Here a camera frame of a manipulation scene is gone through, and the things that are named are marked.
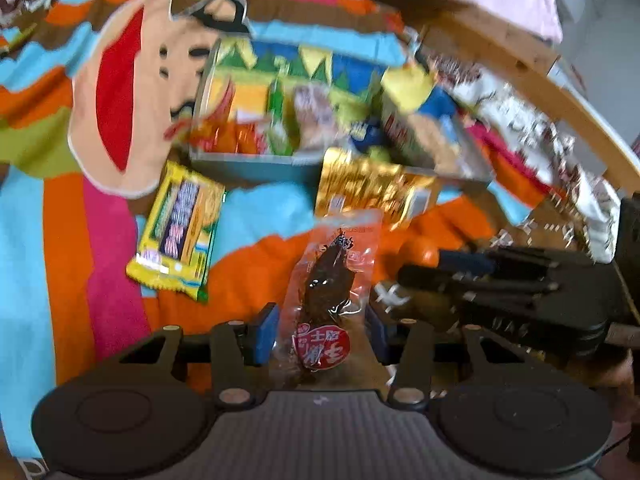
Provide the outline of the person's left hand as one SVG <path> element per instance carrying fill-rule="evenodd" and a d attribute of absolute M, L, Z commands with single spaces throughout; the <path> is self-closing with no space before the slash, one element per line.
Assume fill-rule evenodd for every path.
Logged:
<path fill-rule="evenodd" d="M 601 393 L 616 422 L 638 422 L 639 395 L 632 364 L 634 357 L 629 349 L 606 344 L 588 356 L 571 360 L 564 372 Z"/>

